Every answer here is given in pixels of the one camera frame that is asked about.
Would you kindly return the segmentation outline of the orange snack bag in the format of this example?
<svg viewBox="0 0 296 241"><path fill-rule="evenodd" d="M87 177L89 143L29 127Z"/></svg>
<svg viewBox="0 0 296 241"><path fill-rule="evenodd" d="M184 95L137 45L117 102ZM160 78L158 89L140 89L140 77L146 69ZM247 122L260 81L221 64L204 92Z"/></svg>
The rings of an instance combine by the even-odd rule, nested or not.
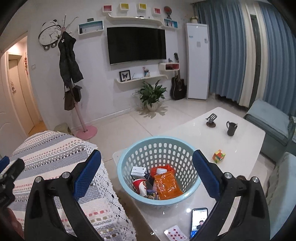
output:
<svg viewBox="0 0 296 241"><path fill-rule="evenodd" d="M156 175L154 182L160 200L173 199L183 194L173 171Z"/></svg>

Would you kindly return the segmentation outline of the white room door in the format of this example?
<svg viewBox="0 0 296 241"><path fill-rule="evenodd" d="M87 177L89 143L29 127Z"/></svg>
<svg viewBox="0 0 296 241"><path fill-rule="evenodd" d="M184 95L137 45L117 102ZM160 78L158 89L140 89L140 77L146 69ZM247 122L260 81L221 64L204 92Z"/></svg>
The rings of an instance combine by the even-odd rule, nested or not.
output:
<svg viewBox="0 0 296 241"><path fill-rule="evenodd" d="M1 56L1 155L10 156L27 138L18 118L8 78L8 55Z"/></svg>

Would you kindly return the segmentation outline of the smartphone with lit screen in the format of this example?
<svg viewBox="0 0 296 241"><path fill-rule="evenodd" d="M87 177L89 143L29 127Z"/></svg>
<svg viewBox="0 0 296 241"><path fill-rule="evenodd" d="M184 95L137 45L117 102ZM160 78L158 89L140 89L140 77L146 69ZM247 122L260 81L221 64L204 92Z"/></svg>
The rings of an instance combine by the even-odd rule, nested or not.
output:
<svg viewBox="0 0 296 241"><path fill-rule="evenodd" d="M191 211L190 238L192 238L201 228L208 217L208 208L194 208Z"/></svg>

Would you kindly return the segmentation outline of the brown hanging bag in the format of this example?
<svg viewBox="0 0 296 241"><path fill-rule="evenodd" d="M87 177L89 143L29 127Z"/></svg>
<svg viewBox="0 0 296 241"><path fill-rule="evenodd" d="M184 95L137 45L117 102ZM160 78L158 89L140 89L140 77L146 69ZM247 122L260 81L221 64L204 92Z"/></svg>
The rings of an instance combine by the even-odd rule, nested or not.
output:
<svg viewBox="0 0 296 241"><path fill-rule="evenodd" d="M70 111L75 108L74 98L70 90L65 91L64 94L64 109Z"/></svg>

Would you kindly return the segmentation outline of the teal sofa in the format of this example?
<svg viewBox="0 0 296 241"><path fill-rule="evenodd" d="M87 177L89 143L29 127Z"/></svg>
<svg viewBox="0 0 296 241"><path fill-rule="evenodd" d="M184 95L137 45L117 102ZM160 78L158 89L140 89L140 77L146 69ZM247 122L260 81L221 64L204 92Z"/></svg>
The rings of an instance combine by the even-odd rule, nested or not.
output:
<svg viewBox="0 0 296 241"><path fill-rule="evenodd" d="M295 120L263 100L256 100L244 119L265 131L260 152L275 163L266 193L270 239L295 240L295 150L288 149Z"/></svg>

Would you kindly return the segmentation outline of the light blue laundry basket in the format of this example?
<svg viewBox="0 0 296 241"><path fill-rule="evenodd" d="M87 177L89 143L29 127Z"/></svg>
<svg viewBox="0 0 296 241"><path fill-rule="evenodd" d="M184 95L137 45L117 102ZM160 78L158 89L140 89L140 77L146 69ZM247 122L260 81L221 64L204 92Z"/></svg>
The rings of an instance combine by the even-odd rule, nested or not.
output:
<svg viewBox="0 0 296 241"><path fill-rule="evenodd" d="M139 203L158 208L177 204L191 196L201 184L193 165L193 152L191 145L177 138L151 137L141 140L121 154L117 164L119 182L127 194ZM147 198L137 194L133 187L132 182L136 180L130 175L133 166L147 168ZM168 171L174 172L183 194L173 199L160 200L154 177Z"/></svg>

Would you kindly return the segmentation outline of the white small box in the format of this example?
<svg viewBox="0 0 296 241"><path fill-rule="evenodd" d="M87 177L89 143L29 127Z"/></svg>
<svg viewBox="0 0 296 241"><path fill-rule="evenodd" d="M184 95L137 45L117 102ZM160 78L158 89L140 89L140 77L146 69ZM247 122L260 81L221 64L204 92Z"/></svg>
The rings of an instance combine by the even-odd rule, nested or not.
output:
<svg viewBox="0 0 296 241"><path fill-rule="evenodd" d="M130 175L134 179L147 179L148 171L146 167L138 167L138 166L133 166L130 172Z"/></svg>

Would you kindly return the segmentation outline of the black jacket on rack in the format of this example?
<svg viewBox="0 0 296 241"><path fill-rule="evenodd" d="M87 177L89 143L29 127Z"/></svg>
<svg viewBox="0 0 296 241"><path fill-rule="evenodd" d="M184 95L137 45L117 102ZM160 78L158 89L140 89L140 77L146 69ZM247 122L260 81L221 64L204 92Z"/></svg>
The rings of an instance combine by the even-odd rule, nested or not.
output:
<svg viewBox="0 0 296 241"><path fill-rule="evenodd" d="M60 75L66 88L70 88L72 83L77 83L83 79L83 75L79 69L74 53L74 44L76 39L66 31L62 33L58 43L60 51Z"/></svg>

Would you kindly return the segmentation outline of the white standing air conditioner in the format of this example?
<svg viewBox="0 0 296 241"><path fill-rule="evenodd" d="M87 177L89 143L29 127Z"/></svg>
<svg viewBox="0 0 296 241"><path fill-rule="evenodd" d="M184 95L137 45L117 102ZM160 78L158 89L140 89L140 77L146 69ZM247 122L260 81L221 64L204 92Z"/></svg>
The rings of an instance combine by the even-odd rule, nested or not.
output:
<svg viewBox="0 0 296 241"><path fill-rule="evenodd" d="M207 100L210 79L210 41L208 26L187 23L187 98Z"/></svg>

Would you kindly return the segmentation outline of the black acoustic guitar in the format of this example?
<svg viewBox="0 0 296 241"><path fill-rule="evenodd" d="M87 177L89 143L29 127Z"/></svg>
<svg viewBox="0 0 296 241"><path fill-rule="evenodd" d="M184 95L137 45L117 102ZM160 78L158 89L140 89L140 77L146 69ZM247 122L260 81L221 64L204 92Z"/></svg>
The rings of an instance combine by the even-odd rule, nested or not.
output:
<svg viewBox="0 0 296 241"><path fill-rule="evenodd" d="M173 100L184 99L187 94L187 87L185 85L184 79L180 77L180 71L176 71L175 77L171 79L171 98Z"/></svg>

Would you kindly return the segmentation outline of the green potted plant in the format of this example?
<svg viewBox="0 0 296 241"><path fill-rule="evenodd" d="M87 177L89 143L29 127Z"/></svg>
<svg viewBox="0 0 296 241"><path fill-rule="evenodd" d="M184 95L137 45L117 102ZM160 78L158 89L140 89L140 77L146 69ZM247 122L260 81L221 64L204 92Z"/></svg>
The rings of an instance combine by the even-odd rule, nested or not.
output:
<svg viewBox="0 0 296 241"><path fill-rule="evenodd" d="M150 112L155 112L159 107L159 101L165 99L166 87L159 85L160 80L158 80L154 85L144 81L142 87L135 92L139 96L140 101L143 106L147 108Z"/></svg>

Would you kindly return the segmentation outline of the panda wall clock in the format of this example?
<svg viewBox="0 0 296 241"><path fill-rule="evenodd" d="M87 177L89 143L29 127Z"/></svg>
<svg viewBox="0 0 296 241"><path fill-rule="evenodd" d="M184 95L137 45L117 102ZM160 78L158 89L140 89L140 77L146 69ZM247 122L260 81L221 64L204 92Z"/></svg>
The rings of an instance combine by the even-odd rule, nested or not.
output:
<svg viewBox="0 0 296 241"><path fill-rule="evenodd" d="M45 51L55 48L61 37L61 26L57 20L47 21L42 25L41 32L38 36L39 43Z"/></svg>

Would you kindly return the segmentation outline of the butterfly picture frame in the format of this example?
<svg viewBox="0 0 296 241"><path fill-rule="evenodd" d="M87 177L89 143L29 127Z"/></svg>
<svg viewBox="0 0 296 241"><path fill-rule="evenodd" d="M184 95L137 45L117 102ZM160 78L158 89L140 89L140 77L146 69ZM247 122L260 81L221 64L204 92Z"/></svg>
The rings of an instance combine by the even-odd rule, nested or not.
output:
<svg viewBox="0 0 296 241"><path fill-rule="evenodd" d="M119 79L120 79L120 82L130 81L132 79L130 75L130 70L120 71Z"/></svg>

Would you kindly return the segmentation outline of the black wall television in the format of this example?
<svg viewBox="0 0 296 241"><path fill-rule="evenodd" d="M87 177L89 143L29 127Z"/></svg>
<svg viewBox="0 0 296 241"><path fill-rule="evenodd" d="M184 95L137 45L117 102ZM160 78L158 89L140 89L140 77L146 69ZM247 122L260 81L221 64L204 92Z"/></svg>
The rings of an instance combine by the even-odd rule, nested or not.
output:
<svg viewBox="0 0 296 241"><path fill-rule="evenodd" d="M145 27L109 27L107 45L111 65L147 60L165 60L165 30Z"/></svg>

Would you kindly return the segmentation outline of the upper white wall shelf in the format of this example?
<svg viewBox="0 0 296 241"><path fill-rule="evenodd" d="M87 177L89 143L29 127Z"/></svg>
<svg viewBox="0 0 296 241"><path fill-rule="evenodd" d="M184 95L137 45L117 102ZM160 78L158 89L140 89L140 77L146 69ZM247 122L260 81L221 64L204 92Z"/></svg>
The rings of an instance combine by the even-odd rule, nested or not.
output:
<svg viewBox="0 0 296 241"><path fill-rule="evenodd" d="M106 16L110 22L116 22L118 24L138 24L138 25L149 25L149 26L163 26L163 23L157 19L149 19L138 16Z"/></svg>

